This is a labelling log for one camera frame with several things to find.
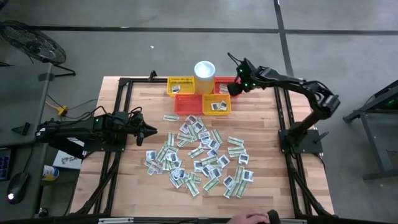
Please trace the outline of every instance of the keyboard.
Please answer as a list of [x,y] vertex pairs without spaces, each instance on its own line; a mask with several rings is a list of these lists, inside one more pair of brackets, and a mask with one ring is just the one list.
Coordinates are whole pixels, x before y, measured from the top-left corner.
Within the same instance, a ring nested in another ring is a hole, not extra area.
[[11,154],[11,148],[0,148],[0,182],[10,179],[12,159]]

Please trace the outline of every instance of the yellow basket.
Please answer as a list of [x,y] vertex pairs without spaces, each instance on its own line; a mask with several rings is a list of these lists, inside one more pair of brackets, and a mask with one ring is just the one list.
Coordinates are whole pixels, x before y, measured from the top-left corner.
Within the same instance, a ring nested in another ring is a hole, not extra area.
[[[178,93],[173,93],[172,86],[180,85],[181,89]],[[194,77],[168,77],[167,78],[167,94],[174,97],[176,94],[194,94],[195,79]]]
[[[226,102],[226,111],[215,111],[211,109],[212,103],[220,103],[221,101]],[[229,94],[214,94],[214,95],[203,95],[203,114],[205,115],[227,115],[232,111],[231,108],[231,97]]]

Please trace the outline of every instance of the butcher block tabletop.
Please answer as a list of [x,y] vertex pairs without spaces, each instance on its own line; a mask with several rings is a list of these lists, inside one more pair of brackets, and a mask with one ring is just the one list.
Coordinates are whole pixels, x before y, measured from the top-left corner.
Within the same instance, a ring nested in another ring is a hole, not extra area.
[[[113,111],[119,79],[120,77],[104,77],[97,106],[102,105],[108,112]],[[123,110],[125,94],[126,90],[120,110]],[[306,97],[290,92],[290,99],[296,121],[301,121],[310,114]],[[162,175],[149,176],[144,165],[146,151],[159,152],[167,140],[167,134],[175,133],[177,136],[187,117],[180,116],[177,122],[163,120],[165,114],[174,114],[174,98],[167,94],[166,83],[135,83],[130,110],[137,106],[142,107],[145,122],[157,128],[158,133],[145,138],[141,147],[136,145],[135,137],[128,137],[126,150],[121,155],[112,216],[229,218],[241,210],[260,208],[265,212],[274,209],[282,218],[294,217],[285,158],[279,148],[277,131],[280,126],[273,88],[257,89],[232,97],[232,113],[227,116],[199,115],[208,130],[217,129],[220,132],[223,144],[218,155],[225,154],[231,162],[223,169],[220,183],[210,192],[203,190],[210,179],[202,173],[196,173],[202,178],[197,185],[200,194],[196,197],[192,197],[185,185],[176,189],[170,182],[167,171]],[[226,187],[222,180],[228,175],[234,177],[239,165],[237,157],[230,158],[228,155],[227,147],[234,147],[227,143],[228,136],[244,140],[250,159],[248,165],[242,166],[254,172],[254,182],[248,184],[241,199],[227,199],[223,196]],[[193,172],[194,160],[207,157],[206,153],[194,159],[188,156],[188,152],[198,146],[199,141],[195,141],[178,150],[182,167],[187,172]],[[103,157],[103,152],[94,152],[83,161],[70,212],[81,208],[98,186]],[[311,154],[303,154],[302,159],[308,188],[323,207],[333,213],[322,163]],[[302,192],[300,187],[297,186],[297,189],[300,208],[304,211]],[[108,188],[104,192],[102,208],[106,204]]]

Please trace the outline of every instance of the gray floor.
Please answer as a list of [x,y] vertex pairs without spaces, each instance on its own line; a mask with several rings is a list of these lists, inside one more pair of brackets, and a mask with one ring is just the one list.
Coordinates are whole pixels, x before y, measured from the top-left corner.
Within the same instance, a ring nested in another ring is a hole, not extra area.
[[[287,29],[398,29],[398,2],[394,0],[279,2]],[[31,25],[277,28],[271,0],[12,0],[0,19]],[[278,34],[45,33],[65,49],[64,66],[78,74],[57,78],[50,87],[50,95],[70,106],[96,98],[102,77],[108,75],[148,75],[156,70],[163,76],[187,76],[199,60],[212,61],[218,75],[233,75],[234,64],[227,52],[285,72]],[[398,220],[398,180],[363,182],[362,175],[377,171],[376,161],[362,124],[347,125],[341,119],[397,79],[397,42],[398,36],[287,36],[294,75],[320,80],[341,98],[334,116],[317,125],[320,131],[330,131],[323,140],[326,176],[335,213],[341,217]],[[0,49],[0,61],[30,63],[4,42]],[[94,103],[71,116],[93,108]],[[46,110],[44,118],[51,116],[55,113]],[[46,190],[44,204],[52,215],[63,214],[70,195],[67,189],[72,186]]]

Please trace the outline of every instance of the computer mouse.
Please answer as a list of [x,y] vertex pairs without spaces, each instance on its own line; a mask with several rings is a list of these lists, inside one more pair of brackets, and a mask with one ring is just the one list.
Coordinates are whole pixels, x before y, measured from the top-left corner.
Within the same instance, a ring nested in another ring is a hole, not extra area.
[[8,203],[14,205],[24,199],[28,179],[29,174],[26,172],[20,172],[11,178],[7,188]]

